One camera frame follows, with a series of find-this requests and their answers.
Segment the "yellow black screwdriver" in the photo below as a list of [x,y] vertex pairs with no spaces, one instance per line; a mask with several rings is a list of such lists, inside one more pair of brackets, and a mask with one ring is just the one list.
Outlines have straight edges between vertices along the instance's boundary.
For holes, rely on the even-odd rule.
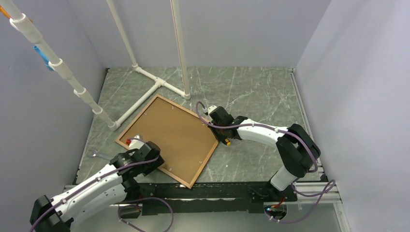
[[223,143],[224,145],[226,145],[226,146],[230,146],[230,145],[231,145],[230,140],[227,139],[227,138],[225,138],[225,139],[222,141],[222,143]]

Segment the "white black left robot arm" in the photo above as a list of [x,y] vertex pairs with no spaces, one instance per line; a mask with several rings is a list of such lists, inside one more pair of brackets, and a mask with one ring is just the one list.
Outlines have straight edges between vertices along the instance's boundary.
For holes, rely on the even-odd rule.
[[153,142],[118,153],[92,177],[52,198],[39,197],[30,216],[31,232],[68,232],[71,224],[107,206],[132,203],[140,196],[135,178],[150,174],[164,164],[160,148]]

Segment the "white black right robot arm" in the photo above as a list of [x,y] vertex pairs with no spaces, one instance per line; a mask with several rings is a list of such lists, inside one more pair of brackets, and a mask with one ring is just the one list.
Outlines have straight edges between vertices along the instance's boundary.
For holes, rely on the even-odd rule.
[[283,166],[270,178],[266,188],[268,198],[273,201],[283,197],[292,182],[317,169],[321,151],[299,124],[274,127],[245,116],[233,117],[221,106],[210,106],[204,113],[211,117],[208,127],[215,138],[225,145],[230,139],[236,139],[259,142],[277,149]]

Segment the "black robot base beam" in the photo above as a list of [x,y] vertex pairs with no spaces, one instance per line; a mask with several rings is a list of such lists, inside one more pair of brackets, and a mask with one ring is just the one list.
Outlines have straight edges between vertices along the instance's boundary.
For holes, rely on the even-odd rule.
[[144,216],[167,213],[169,209],[154,197],[165,200],[175,213],[208,213],[247,211],[263,213],[271,204],[297,201],[291,187],[278,192],[266,182],[208,182],[192,188],[176,183],[140,183],[139,188],[127,194],[126,200],[147,198],[142,203]]

